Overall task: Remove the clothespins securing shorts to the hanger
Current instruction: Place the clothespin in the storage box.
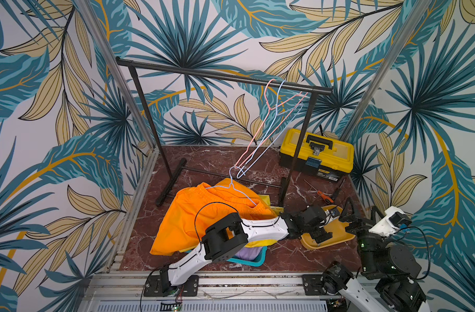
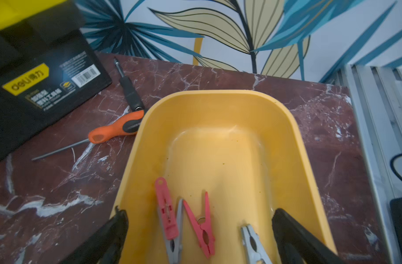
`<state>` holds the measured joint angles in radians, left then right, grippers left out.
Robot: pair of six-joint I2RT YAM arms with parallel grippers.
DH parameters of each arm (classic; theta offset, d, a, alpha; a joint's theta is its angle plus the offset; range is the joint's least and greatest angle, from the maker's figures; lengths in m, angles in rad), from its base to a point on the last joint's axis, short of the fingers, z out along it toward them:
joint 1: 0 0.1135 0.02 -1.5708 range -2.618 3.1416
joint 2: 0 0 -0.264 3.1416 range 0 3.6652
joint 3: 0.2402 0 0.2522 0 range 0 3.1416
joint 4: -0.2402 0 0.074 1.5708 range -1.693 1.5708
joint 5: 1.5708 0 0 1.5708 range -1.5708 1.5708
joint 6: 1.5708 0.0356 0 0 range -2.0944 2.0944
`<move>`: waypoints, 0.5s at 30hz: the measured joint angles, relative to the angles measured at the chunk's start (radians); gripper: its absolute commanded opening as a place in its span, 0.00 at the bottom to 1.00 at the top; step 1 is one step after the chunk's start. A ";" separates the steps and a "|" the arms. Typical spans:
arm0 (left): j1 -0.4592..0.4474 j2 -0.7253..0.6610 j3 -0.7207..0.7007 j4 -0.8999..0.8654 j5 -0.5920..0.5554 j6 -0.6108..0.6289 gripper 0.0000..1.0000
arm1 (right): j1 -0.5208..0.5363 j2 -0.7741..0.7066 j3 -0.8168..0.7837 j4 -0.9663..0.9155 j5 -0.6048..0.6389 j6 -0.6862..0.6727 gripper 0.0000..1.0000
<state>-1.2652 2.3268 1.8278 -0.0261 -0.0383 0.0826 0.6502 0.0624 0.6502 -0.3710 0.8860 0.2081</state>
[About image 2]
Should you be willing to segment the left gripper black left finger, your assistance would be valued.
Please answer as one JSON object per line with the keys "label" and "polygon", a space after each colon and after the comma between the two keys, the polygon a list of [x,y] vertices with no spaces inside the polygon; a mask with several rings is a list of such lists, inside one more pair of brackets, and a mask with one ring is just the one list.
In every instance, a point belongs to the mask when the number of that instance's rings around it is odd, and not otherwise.
{"label": "left gripper black left finger", "polygon": [[124,248],[129,221],[125,210],[115,215],[89,239],[61,261],[62,264],[118,264]]}

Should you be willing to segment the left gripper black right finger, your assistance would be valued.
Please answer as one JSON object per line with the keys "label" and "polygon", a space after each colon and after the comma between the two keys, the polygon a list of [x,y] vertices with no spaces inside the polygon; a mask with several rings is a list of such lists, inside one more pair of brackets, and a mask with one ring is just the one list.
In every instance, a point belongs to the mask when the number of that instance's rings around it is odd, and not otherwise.
{"label": "left gripper black right finger", "polygon": [[342,264],[343,260],[285,210],[275,210],[272,228],[283,264]]}

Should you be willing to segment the silver metal clothespin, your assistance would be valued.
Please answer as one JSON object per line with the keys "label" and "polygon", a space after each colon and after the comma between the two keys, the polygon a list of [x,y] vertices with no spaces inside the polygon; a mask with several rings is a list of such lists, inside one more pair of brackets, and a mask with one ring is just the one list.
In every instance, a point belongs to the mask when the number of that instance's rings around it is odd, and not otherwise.
{"label": "silver metal clothespin", "polygon": [[179,264],[181,261],[181,253],[182,253],[182,227],[183,227],[183,206],[182,206],[183,199],[179,200],[178,203],[178,208],[177,208],[177,213],[174,219],[176,220],[176,224],[174,227],[176,227],[179,230],[178,236],[176,236],[173,239],[168,239],[167,238],[167,233],[168,231],[171,231],[173,227],[165,227],[164,221],[162,219],[162,216],[166,214],[170,218],[172,217],[172,213],[175,214],[173,209],[167,209],[166,213],[163,213],[164,208],[170,207],[170,205],[164,201],[161,204],[164,206],[163,208],[158,208],[158,216],[159,216],[159,221],[162,229],[162,235],[163,235],[163,240],[165,243],[167,255],[168,255],[168,260],[170,264]]}

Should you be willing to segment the pink clothespin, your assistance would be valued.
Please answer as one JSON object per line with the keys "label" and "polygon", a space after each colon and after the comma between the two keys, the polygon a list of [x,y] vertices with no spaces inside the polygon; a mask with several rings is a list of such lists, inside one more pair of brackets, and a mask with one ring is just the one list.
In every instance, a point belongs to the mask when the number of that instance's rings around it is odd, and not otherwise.
{"label": "pink clothespin", "polygon": [[167,240],[173,240],[179,236],[179,228],[172,205],[172,199],[165,178],[159,177],[155,181],[155,191],[160,210],[160,219]]}

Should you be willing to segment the red clothespin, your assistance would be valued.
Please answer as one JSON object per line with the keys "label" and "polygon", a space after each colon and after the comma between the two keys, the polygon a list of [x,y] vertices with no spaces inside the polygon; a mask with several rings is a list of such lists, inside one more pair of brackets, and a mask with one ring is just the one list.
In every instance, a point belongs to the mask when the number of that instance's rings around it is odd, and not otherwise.
{"label": "red clothespin", "polygon": [[183,206],[188,215],[188,219],[192,225],[192,228],[197,236],[199,247],[203,251],[206,258],[211,258],[215,255],[215,237],[212,229],[212,219],[210,211],[210,202],[208,192],[204,194],[204,222],[198,223],[192,212],[190,206],[186,201],[183,200]]}

